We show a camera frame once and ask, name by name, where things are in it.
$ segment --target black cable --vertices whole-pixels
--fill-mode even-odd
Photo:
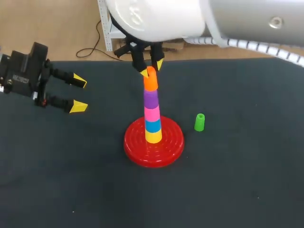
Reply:
[[[96,30],[97,30],[97,32],[98,32],[98,40],[97,40],[95,46],[94,46],[93,48],[87,47],[87,48],[84,48],[84,49],[81,49],[81,50],[77,51],[77,52],[76,52],[76,57],[78,57],[78,58],[85,58],[85,57],[90,56],[94,51],[100,51],[100,52],[104,53],[106,56],[109,56],[109,57],[112,58],[112,59],[115,59],[115,60],[118,60],[118,61],[123,61],[123,60],[121,60],[121,59],[119,59],[119,58],[115,58],[115,57],[113,57],[113,56],[111,56],[111,55],[105,53],[105,52],[102,51],[102,50],[96,49],[96,47],[97,47],[97,45],[98,45],[98,43],[99,43],[99,41],[100,41],[100,33],[99,33],[99,31],[98,31],[98,25],[99,25],[100,23],[101,23],[101,20],[96,24]],[[90,52],[88,55],[86,55],[86,56],[79,56],[79,55],[78,55],[80,52],[85,51],[85,50],[91,50],[91,52]]]

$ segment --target green cone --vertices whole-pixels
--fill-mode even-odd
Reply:
[[[202,132],[205,128],[205,116],[200,113],[196,116],[196,121],[194,125],[194,130],[197,132]]]

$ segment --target pink ring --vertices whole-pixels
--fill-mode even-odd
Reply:
[[[160,107],[157,106],[154,109],[144,108],[144,118],[146,121],[155,122],[161,118]]]

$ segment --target blue ring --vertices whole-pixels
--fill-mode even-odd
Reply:
[[[144,122],[145,122],[146,130],[150,133],[156,133],[162,128],[160,119],[158,121],[155,121],[155,122],[149,122],[149,121],[146,121],[146,120]]]

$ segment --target dark gray mat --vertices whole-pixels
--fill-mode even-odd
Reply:
[[[84,114],[0,94],[1,228],[304,227],[304,69],[275,59],[165,62],[161,112],[183,155],[141,168],[123,151],[143,115],[130,63],[59,62],[85,90],[52,80]],[[193,130],[203,112],[206,130]]]

